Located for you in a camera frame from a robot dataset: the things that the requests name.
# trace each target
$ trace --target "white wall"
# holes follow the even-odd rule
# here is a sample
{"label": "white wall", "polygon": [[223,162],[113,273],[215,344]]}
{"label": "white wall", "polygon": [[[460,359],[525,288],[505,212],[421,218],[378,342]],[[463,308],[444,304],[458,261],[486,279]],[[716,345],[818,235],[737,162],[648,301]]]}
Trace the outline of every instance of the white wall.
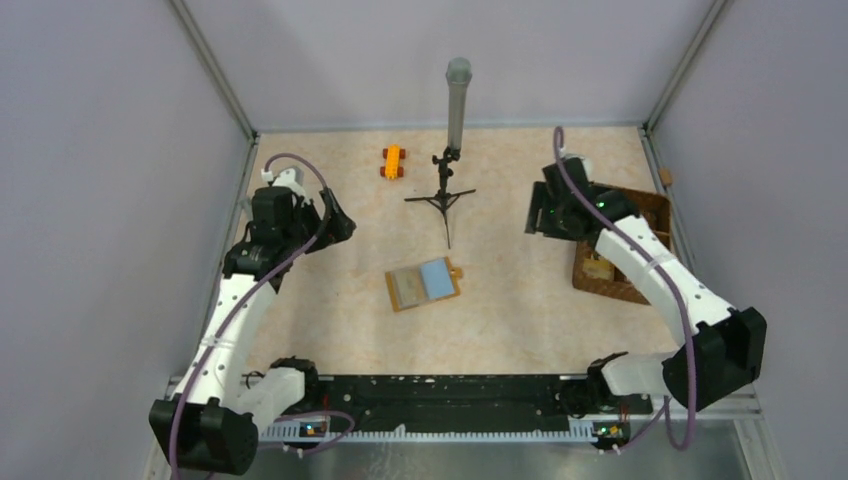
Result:
{"label": "white wall", "polygon": [[246,141],[164,0],[0,2],[0,470],[140,478]]}
{"label": "white wall", "polygon": [[712,0],[189,0],[259,130],[641,123]]}
{"label": "white wall", "polygon": [[734,2],[657,132],[696,264],[769,322],[757,392],[794,478],[848,471],[848,2]]}

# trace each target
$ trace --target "brown basket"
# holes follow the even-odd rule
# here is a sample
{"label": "brown basket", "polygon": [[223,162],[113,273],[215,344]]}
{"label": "brown basket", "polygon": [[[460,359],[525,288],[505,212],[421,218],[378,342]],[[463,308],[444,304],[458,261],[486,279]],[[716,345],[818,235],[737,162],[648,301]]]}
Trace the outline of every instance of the brown basket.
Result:
{"label": "brown basket", "polygon": [[[654,231],[657,239],[666,248],[671,249],[671,202],[669,202],[668,198],[657,193],[613,187],[611,185],[598,185],[615,188],[624,193],[630,201],[639,207],[639,210],[642,212],[651,230]],[[612,280],[587,275],[583,271],[583,263],[592,257],[594,253],[592,247],[587,242],[579,242],[576,250],[574,270],[571,276],[571,283],[574,285],[574,288],[590,293],[597,293],[605,297],[617,298],[626,302],[648,304],[645,297],[636,290],[636,287],[630,283],[630,280],[617,268],[613,273]]]}

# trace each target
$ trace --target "tripod stand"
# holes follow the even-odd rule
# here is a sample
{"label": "tripod stand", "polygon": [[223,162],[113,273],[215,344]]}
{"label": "tripod stand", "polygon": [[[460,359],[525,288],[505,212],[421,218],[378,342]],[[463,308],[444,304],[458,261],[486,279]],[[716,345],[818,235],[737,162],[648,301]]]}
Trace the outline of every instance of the tripod stand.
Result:
{"label": "tripod stand", "polygon": [[405,198],[406,202],[427,202],[442,212],[445,220],[445,233],[448,237],[448,248],[450,248],[450,228],[448,227],[448,209],[456,203],[459,197],[474,193],[477,189],[465,190],[459,193],[448,193],[448,178],[453,176],[453,170],[448,167],[450,162],[459,161],[459,150],[451,150],[450,146],[445,148],[442,158],[433,155],[433,165],[439,166],[439,191],[432,197]]}

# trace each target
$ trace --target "speckled floor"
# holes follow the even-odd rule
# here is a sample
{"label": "speckled floor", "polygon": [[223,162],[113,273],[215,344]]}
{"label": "speckled floor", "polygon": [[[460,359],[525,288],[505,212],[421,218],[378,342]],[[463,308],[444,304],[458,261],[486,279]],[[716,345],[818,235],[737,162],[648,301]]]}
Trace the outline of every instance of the speckled floor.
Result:
{"label": "speckled floor", "polygon": [[[438,189],[430,158],[444,149],[444,130],[263,135],[250,192],[262,185],[268,157],[297,153],[319,168],[358,228],[295,263],[248,367],[297,355],[324,374],[570,373],[611,352],[674,349],[651,307],[572,288],[573,244],[523,233],[532,184],[552,162],[551,132],[465,131],[449,191],[477,193],[450,210],[451,250],[439,212],[403,201]],[[406,176],[392,182],[379,175],[391,143],[408,152]],[[566,144],[592,160],[594,180],[654,190],[635,128],[567,129]],[[393,312],[385,272],[446,255],[464,271],[462,295]]]}

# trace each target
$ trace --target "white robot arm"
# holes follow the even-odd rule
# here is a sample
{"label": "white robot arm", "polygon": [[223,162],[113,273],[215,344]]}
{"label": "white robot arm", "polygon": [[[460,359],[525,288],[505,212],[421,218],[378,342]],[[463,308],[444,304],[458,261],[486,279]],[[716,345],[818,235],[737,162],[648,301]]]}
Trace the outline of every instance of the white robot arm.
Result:
{"label": "white robot arm", "polygon": [[257,385],[240,393],[247,355],[290,268],[284,262],[298,249],[311,253],[347,240],[356,228],[326,187],[324,219],[319,217],[299,169],[263,172],[263,178],[269,186],[254,194],[253,219],[225,257],[215,310],[194,361],[174,396],[150,409],[150,425],[166,455],[177,433],[178,463],[185,468],[243,474],[259,432],[304,398],[314,365],[293,358],[275,362]]}
{"label": "white robot arm", "polygon": [[[579,157],[563,161],[573,186],[618,232],[647,252],[638,252],[618,232],[599,221],[578,201],[556,164],[542,171],[545,182],[533,189],[527,233],[564,240],[588,241],[633,282],[657,308],[677,345],[675,352],[617,353],[589,367],[597,404],[631,394],[664,395],[689,406],[687,380],[696,379],[697,411],[759,377],[766,322],[753,308],[736,310],[710,291],[657,240],[635,205],[618,190],[589,182]],[[691,326],[695,365],[686,361],[681,310],[671,288],[657,271],[661,266],[682,297]]]}

